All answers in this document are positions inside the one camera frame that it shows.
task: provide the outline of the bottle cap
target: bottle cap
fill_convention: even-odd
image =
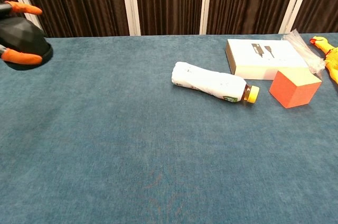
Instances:
[[[259,92],[259,87],[251,86],[250,94],[249,94],[247,101],[254,104],[256,102],[258,92]]]

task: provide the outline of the orange block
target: orange block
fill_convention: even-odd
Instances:
[[[270,93],[284,108],[308,104],[322,81],[305,69],[281,69],[270,87]]]

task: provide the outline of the blue tablecloth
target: blue tablecloth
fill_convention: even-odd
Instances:
[[[171,83],[177,61],[230,72],[228,38],[280,37],[49,39],[39,68],[0,63],[0,223],[337,223],[327,71],[292,109],[271,81],[248,80],[254,105]]]

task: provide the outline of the white cardboard box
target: white cardboard box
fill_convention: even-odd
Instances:
[[[244,79],[273,80],[279,69],[308,68],[286,40],[228,39],[226,54],[231,73]]]

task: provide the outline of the plastic bottle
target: plastic bottle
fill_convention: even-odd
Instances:
[[[206,92],[230,101],[255,103],[259,88],[251,86],[239,76],[206,70],[185,62],[177,62],[172,72],[172,83],[177,86]]]

